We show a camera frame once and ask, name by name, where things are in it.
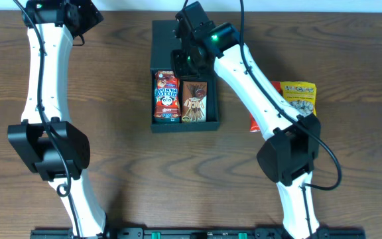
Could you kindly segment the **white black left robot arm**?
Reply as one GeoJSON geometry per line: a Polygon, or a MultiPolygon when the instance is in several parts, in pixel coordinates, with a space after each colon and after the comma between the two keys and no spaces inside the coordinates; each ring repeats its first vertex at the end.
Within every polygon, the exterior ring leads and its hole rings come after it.
{"type": "Polygon", "coordinates": [[[106,213],[94,195],[88,166],[90,143],[73,126],[68,108],[68,64],[75,38],[103,21],[91,0],[27,1],[21,10],[31,62],[21,122],[7,137],[31,173],[60,197],[72,228],[55,235],[106,238],[106,213]]]}

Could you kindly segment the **black mounting rail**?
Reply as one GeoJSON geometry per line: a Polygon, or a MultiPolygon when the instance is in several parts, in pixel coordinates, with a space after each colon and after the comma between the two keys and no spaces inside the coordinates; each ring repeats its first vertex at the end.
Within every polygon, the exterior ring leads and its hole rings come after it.
{"type": "MultiPolygon", "coordinates": [[[[176,230],[120,228],[96,234],[94,239],[286,239],[291,235],[279,227],[253,230],[176,230]]],[[[366,239],[365,232],[358,229],[319,228],[311,235],[316,239],[366,239]]]]}

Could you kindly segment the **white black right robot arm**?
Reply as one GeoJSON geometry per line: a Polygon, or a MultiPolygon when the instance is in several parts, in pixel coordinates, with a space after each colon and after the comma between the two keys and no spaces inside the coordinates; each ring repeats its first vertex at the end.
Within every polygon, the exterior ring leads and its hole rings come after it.
{"type": "Polygon", "coordinates": [[[181,57],[174,63],[187,65],[185,76],[215,73],[249,110],[265,140],[257,161],[279,190],[283,227],[292,238],[311,237],[319,227],[310,192],[320,146],[318,118],[302,115],[277,92],[233,25],[180,23],[175,36],[181,57]]]}

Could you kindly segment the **red Hacks candy bag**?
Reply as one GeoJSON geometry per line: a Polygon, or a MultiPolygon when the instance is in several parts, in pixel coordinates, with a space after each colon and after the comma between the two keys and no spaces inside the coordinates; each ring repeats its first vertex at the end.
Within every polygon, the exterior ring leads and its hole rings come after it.
{"type": "MultiPolygon", "coordinates": [[[[283,95],[283,91],[281,90],[281,83],[277,82],[277,81],[271,81],[271,84],[274,86],[276,91],[282,96],[283,95]]],[[[250,128],[249,128],[249,131],[251,133],[259,132],[260,131],[260,127],[259,127],[259,125],[257,124],[255,118],[252,115],[250,115],[250,128]]]]}

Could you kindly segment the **yellow Hacks candy bag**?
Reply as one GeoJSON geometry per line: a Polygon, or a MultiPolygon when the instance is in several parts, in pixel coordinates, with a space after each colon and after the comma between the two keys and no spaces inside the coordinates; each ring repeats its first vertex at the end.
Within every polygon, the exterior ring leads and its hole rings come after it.
{"type": "Polygon", "coordinates": [[[281,82],[283,98],[303,116],[316,115],[316,85],[309,82],[281,82]]]}

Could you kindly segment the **brown Pocky box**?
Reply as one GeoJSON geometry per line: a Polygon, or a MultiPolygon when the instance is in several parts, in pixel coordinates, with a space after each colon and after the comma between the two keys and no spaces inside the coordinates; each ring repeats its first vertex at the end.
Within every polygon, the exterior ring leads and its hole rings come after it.
{"type": "Polygon", "coordinates": [[[206,121],[207,83],[185,81],[182,90],[182,123],[206,121]]]}

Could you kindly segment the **dark green gift box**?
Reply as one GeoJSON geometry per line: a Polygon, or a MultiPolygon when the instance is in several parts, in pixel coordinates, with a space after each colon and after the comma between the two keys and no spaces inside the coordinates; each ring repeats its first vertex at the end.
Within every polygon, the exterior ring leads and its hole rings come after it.
{"type": "Polygon", "coordinates": [[[213,75],[204,75],[201,78],[186,78],[189,82],[207,82],[207,104],[206,121],[200,123],[182,123],[179,119],[154,118],[155,112],[155,88],[156,73],[159,70],[171,70],[170,54],[173,50],[180,48],[180,41],[174,35],[177,26],[175,20],[154,20],[152,22],[152,44],[151,44],[151,131],[153,133],[185,132],[185,131],[215,131],[219,128],[220,118],[218,113],[217,79],[213,75]]]}

